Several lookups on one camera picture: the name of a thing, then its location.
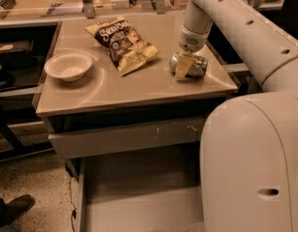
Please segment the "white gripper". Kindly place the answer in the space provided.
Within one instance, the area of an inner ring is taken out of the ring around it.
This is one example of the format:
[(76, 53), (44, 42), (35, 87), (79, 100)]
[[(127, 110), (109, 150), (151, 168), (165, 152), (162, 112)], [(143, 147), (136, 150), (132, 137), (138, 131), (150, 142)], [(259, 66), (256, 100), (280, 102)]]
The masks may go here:
[(191, 52), (198, 52), (201, 48), (203, 48), (207, 42), (208, 36), (208, 32), (195, 33), (184, 25), (181, 25), (179, 46), (187, 52), (181, 52), (178, 54), (178, 64), (175, 71), (176, 78), (182, 79), (187, 75), (191, 65), (194, 62), (194, 57)]

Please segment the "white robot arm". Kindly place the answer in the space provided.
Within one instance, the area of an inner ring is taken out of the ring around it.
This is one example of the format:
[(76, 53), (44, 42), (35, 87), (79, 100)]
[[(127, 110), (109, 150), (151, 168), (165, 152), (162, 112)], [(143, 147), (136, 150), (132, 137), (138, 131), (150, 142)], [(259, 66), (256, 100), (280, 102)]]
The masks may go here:
[(189, 0), (179, 43), (215, 23), (261, 92), (225, 101), (200, 139), (205, 232), (298, 232), (298, 41), (242, 0)]

